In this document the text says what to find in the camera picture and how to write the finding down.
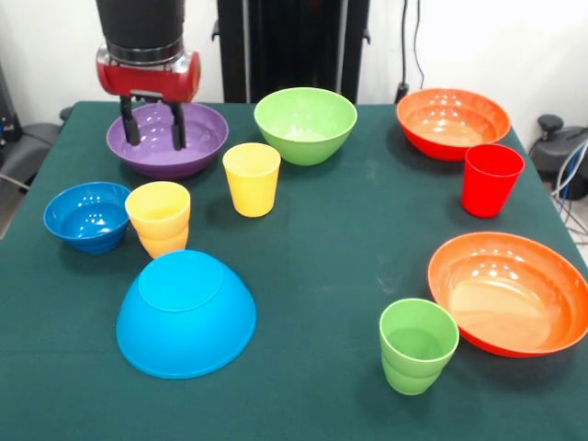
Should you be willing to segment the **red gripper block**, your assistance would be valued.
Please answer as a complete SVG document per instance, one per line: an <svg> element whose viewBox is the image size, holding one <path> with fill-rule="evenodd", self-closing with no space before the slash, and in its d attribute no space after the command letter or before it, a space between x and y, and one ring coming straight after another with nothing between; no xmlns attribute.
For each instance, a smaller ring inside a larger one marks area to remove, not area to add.
<svg viewBox="0 0 588 441"><path fill-rule="evenodd" d="M196 96L201 77L197 51L183 51L172 62L160 65L133 66L116 61L105 45L96 54L96 71L102 88L112 96L120 96L119 107L123 129L129 144L141 142L139 128L131 108L131 96L157 98L169 102L172 117L174 148L186 148L183 106Z"/></svg>

